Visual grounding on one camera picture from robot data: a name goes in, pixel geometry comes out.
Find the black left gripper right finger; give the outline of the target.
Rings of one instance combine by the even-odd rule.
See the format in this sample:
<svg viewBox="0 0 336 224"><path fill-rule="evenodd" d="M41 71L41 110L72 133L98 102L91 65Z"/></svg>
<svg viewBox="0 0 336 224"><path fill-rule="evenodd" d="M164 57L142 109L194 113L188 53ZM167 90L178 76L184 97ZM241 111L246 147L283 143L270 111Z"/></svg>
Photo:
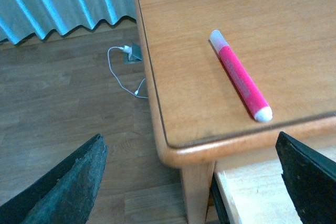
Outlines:
<svg viewBox="0 0 336 224"><path fill-rule="evenodd" d="M282 179L302 223L335 223L335 162L280 132Z"/></svg>

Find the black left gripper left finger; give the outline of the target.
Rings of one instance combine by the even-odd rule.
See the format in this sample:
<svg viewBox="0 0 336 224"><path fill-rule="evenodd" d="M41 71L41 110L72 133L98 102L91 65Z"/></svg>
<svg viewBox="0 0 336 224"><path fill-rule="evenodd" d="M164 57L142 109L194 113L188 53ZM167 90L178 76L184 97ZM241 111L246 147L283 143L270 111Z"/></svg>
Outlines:
<svg viewBox="0 0 336 224"><path fill-rule="evenodd" d="M102 181L108 147L97 134L1 205L1 223L86 223Z"/></svg>

